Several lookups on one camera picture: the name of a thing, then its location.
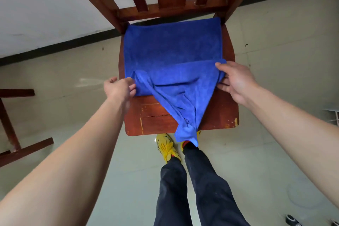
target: person's left hand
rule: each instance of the person's left hand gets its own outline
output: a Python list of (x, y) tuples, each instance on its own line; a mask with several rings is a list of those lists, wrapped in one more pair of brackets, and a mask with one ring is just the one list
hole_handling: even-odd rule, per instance
[(124, 113), (127, 113), (130, 103), (129, 100), (136, 94), (136, 85), (130, 77), (118, 80), (112, 77), (104, 82), (104, 90), (107, 99), (120, 102)]

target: chair seat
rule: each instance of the chair seat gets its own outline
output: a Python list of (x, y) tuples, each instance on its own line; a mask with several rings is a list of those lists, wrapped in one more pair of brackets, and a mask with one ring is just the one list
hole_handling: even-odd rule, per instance
[[(123, 41), (119, 54), (119, 77), (125, 78)], [(223, 58), (235, 61), (235, 54), (225, 25), (222, 26)], [(229, 93), (216, 89), (204, 113), (199, 129), (233, 128), (239, 124), (238, 104), (233, 101)], [(131, 106), (125, 115), (125, 130), (127, 135), (147, 135), (158, 133), (172, 133), (176, 131), (178, 123), (169, 115), (153, 96), (138, 96), (131, 100)]]

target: forearm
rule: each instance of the forearm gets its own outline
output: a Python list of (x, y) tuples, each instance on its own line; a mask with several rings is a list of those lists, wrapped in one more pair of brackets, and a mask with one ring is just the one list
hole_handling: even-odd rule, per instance
[(91, 119), (0, 203), (0, 225), (85, 225), (95, 205), (123, 122), (106, 100)]
[(253, 87), (248, 108), (308, 178), (339, 207), (339, 128)]

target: yellow scratch on seat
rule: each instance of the yellow scratch on seat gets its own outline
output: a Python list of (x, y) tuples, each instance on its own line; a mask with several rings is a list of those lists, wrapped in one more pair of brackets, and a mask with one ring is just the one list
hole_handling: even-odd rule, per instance
[(140, 125), (141, 125), (141, 133), (144, 134), (144, 129), (142, 128), (142, 121), (141, 121), (141, 117), (140, 117)]

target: person's right arm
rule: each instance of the person's right arm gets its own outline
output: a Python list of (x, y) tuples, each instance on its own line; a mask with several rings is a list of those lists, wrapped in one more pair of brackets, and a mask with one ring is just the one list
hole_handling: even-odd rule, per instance
[(227, 76), (218, 88), (247, 107), (291, 159), (339, 208), (339, 128), (285, 102), (260, 87), (248, 67), (216, 63)]

